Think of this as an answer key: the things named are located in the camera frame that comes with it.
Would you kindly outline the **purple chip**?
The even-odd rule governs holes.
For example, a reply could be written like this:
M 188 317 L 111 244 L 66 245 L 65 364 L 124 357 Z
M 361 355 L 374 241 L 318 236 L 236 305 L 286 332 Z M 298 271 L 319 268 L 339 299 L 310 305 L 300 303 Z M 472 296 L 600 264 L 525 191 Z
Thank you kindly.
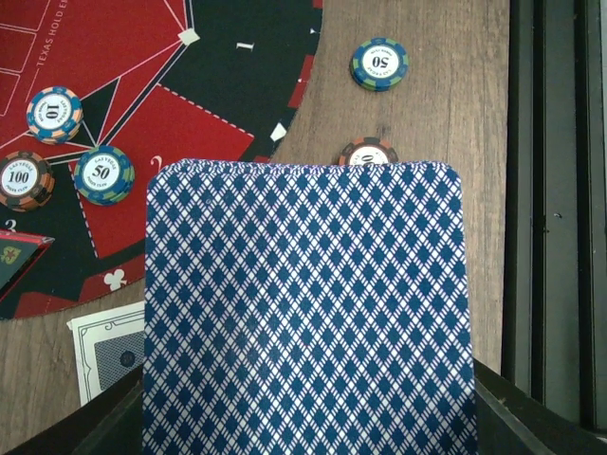
M 51 145 L 66 143 L 83 123 L 81 99 L 67 87 L 47 87 L 29 102 L 26 120 L 29 132 L 39 141 Z

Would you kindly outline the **teal poker chip stack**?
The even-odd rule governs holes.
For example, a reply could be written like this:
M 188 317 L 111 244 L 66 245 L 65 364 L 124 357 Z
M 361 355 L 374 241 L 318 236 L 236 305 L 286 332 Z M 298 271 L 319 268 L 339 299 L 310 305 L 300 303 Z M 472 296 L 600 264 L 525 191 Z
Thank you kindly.
M 374 37 L 353 53 L 350 73 L 361 87 L 385 92 L 396 87 L 409 69 L 409 55 L 404 46 L 390 38 Z

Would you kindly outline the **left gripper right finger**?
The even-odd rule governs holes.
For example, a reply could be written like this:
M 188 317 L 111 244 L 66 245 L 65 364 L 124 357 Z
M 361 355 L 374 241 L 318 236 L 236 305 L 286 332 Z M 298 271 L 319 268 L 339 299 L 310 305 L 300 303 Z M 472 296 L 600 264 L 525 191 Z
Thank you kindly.
M 481 454 L 604 454 L 606 441 L 527 396 L 474 362 Z

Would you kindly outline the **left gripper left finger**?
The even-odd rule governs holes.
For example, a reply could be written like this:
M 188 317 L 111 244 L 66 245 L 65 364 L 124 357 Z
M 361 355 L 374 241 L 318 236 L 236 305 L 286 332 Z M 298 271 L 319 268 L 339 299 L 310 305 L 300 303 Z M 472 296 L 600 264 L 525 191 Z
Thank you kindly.
M 142 368 L 10 451 L 11 454 L 140 454 Z

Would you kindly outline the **red poker chip stack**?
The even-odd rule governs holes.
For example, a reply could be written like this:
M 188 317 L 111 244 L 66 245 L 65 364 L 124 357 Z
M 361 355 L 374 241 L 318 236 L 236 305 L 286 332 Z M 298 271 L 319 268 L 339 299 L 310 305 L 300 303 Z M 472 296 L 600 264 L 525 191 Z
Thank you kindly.
M 398 161 L 394 147 L 384 139 L 374 136 L 359 137 L 349 142 L 341 151 L 339 165 L 383 165 Z

